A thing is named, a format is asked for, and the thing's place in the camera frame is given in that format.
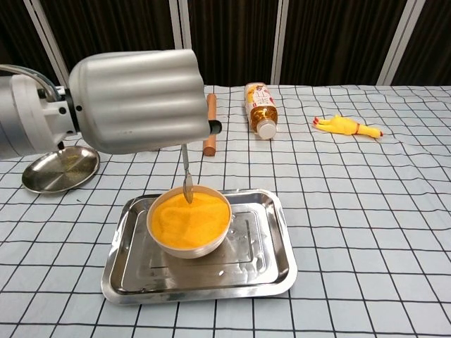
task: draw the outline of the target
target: cable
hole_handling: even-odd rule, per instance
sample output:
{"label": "cable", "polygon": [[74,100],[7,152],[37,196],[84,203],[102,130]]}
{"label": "cable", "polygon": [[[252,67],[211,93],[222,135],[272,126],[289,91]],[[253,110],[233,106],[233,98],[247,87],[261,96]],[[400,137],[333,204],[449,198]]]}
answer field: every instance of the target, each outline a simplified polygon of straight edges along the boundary
{"label": "cable", "polygon": [[61,100],[61,95],[58,93],[58,90],[56,89],[54,83],[36,70],[22,67],[20,65],[0,65],[0,70],[5,70],[7,72],[15,74],[27,75],[41,85],[46,93],[47,101],[55,102]]}

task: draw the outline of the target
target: yellow granules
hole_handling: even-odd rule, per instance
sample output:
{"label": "yellow granules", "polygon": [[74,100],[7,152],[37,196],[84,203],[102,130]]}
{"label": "yellow granules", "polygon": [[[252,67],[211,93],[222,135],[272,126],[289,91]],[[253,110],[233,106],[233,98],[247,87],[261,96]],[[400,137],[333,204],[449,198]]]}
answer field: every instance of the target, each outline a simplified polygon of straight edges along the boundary
{"label": "yellow granules", "polygon": [[162,244],[193,249],[218,238],[230,219],[227,203],[218,197],[195,192],[192,203],[175,195],[155,208],[152,233]]}

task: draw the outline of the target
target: stainless steel tray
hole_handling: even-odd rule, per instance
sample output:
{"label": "stainless steel tray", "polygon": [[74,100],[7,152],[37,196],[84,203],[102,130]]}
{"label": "stainless steel tray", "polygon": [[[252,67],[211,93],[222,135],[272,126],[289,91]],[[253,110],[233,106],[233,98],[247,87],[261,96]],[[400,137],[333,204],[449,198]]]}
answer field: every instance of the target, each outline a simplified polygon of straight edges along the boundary
{"label": "stainless steel tray", "polygon": [[138,304],[269,296],[287,291],[297,266],[277,196],[271,192],[224,192],[233,223],[222,245],[187,260],[160,250],[150,237],[147,211],[158,195],[126,203],[101,281],[113,303]]}

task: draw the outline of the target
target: wooden rolling pin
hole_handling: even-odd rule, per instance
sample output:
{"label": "wooden rolling pin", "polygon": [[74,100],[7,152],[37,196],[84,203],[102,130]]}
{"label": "wooden rolling pin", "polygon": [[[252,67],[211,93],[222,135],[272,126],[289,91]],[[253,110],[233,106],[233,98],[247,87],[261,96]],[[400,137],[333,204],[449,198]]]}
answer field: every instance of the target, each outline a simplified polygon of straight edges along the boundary
{"label": "wooden rolling pin", "polygon": [[[206,97],[206,104],[209,107],[209,120],[216,119],[216,95],[208,94]],[[210,135],[208,139],[204,141],[203,145],[205,156],[214,156],[216,153],[216,135]]]}

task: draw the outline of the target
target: stainless steel plate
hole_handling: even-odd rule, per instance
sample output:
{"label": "stainless steel plate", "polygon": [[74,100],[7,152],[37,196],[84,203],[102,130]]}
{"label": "stainless steel plate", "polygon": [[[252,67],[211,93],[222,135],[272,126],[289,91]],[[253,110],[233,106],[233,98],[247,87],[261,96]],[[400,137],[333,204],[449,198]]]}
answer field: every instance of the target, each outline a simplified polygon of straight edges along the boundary
{"label": "stainless steel plate", "polygon": [[114,303],[138,304],[281,294],[297,266],[280,202],[265,190],[224,192],[232,206],[229,233],[209,255],[187,260],[162,251],[147,231],[158,195],[126,203],[101,281]]}
{"label": "stainless steel plate", "polygon": [[99,154],[86,146],[67,146],[30,164],[23,185],[40,194],[64,192],[88,181],[99,169]]}

